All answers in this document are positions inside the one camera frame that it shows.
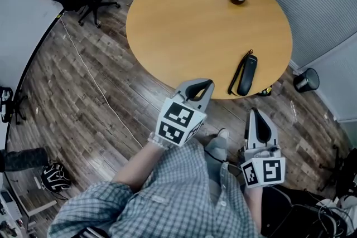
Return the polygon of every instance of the shirt sleeve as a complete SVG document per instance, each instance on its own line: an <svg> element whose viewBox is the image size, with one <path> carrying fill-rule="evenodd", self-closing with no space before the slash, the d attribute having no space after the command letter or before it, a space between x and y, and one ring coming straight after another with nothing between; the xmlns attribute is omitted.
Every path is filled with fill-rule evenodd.
<svg viewBox="0 0 357 238"><path fill-rule="evenodd" d="M64 204L51 224L48 238L72 237L89 226L116 220L133 196L129 186L100 182Z"/></svg>

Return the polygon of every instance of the table top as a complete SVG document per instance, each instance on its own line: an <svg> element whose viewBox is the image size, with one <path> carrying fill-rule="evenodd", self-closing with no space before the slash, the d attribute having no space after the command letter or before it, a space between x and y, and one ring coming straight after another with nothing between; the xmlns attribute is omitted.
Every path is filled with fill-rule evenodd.
<svg viewBox="0 0 357 238"><path fill-rule="evenodd" d="M275 0L240 5L230 0L134 0L127 38L154 77L172 88L190 79L212 79L214 99L237 98L227 89L250 49L258 65L248 95L277 81L292 52L290 26Z"/></svg>

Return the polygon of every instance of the black trash can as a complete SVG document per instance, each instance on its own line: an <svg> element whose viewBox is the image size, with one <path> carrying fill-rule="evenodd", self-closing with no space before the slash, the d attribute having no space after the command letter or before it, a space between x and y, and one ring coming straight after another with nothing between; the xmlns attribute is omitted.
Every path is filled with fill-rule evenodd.
<svg viewBox="0 0 357 238"><path fill-rule="evenodd" d="M314 69L307 69L295 77L293 83L297 92L304 93L305 91L316 90L320 85L320 79Z"/></svg>

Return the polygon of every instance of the plaid shirt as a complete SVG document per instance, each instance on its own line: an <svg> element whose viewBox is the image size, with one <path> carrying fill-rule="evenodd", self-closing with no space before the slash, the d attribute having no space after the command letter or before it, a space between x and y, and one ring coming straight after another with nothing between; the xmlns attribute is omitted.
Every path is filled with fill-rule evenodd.
<svg viewBox="0 0 357 238"><path fill-rule="evenodd" d="M214 206L204 149L192 139L166 151L138 193L124 184L101 182L72 198L48 237L69 238L108 222L110 237L259 237L226 163L220 176L222 192Z"/></svg>

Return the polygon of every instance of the phone cord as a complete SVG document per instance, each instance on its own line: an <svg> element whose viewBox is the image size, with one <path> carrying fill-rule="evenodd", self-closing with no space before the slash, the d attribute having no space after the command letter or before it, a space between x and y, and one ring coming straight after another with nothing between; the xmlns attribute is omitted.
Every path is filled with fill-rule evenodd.
<svg viewBox="0 0 357 238"><path fill-rule="evenodd" d="M237 70L235 71L235 74L232 78L232 81L230 82L230 85L228 86L228 94L234 94L235 96L240 96L240 95L237 95L235 94L234 92L232 92L232 88L233 88L233 85L235 84L237 78L238 78L238 75L239 75L239 72L240 70L242 69L242 66L243 66L243 63L245 61L245 59L251 55L253 53L253 50L249 50L249 52L247 52L244 57L242 58L242 60L240 61L238 67L237 67Z"/></svg>

